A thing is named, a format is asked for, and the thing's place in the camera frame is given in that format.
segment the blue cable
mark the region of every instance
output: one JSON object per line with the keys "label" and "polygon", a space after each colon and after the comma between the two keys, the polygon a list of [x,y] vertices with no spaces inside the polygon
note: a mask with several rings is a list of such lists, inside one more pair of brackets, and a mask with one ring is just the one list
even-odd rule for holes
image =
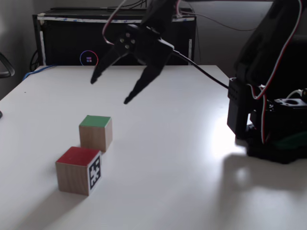
{"label": "blue cable", "polygon": [[31,74],[40,73],[41,71],[44,71],[44,70],[46,70],[46,69],[48,69],[48,68],[51,68],[51,67],[54,67],[54,66],[56,66],[56,65],[46,66],[46,67],[43,67],[43,68],[41,68],[41,69],[39,69],[39,70],[37,70],[37,71],[33,71],[33,72],[30,72],[30,73],[27,73],[27,74],[24,76],[23,81],[24,81],[27,77],[29,77]]}

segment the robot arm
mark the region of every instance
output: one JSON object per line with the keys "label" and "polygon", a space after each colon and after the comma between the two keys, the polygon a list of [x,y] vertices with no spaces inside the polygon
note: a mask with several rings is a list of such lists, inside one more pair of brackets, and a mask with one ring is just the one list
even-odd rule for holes
{"label": "robot arm", "polygon": [[[250,156],[289,163],[307,152],[307,98],[304,101],[276,97],[280,79],[295,79],[293,76],[283,76],[277,69],[295,34],[306,1],[275,0],[236,62],[236,77],[229,83],[227,124],[237,138],[248,141]],[[161,35],[171,26],[177,3],[178,0],[152,0],[141,25],[128,25],[96,66],[91,83],[129,53],[147,67],[125,104],[156,79],[169,57],[176,53],[171,44],[161,39]],[[302,85],[301,82],[298,79],[295,82],[296,90],[307,88],[307,84]],[[247,126],[249,114],[253,124]],[[303,141],[294,141],[290,149],[285,149],[289,147],[285,145],[285,138]]]}

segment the wall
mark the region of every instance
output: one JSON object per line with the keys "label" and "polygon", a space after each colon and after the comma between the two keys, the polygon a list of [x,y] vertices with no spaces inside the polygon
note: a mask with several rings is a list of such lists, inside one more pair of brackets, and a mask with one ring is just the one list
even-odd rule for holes
{"label": "wall", "polygon": [[0,52],[12,63],[15,76],[0,80],[0,99],[7,95],[29,71],[29,62],[36,50],[32,14],[46,11],[53,0],[1,0]]}
{"label": "wall", "polygon": [[[256,28],[271,2],[210,1],[192,3],[196,13],[204,14],[237,29]],[[253,31],[236,31],[198,16],[200,52],[198,63],[217,65],[228,77],[234,77],[234,63]]]}

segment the chair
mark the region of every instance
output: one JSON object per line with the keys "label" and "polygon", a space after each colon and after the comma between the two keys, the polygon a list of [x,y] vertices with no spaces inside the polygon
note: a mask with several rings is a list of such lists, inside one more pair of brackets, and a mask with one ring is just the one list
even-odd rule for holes
{"label": "chair", "polygon": [[8,59],[0,52],[0,62],[3,63],[5,68],[8,70],[6,72],[0,72],[0,79],[1,78],[8,78],[10,76],[13,76],[15,74],[15,70],[13,66],[10,64]]}

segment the white table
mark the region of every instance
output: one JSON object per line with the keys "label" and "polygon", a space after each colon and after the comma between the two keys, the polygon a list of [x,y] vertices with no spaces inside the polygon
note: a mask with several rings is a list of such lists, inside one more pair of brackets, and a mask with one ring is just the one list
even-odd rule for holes
{"label": "white table", "polygon": [[[203,66],[228,83],[216,66]],[[0,102],[1,230],[305,230],[307,163],[245,156],[227,127],[227,90],[192,66],[166,67],[129,105],[142,67],[32,75]],[[55,161],[86,115],[114,141],[89,197],[58,191]]]}

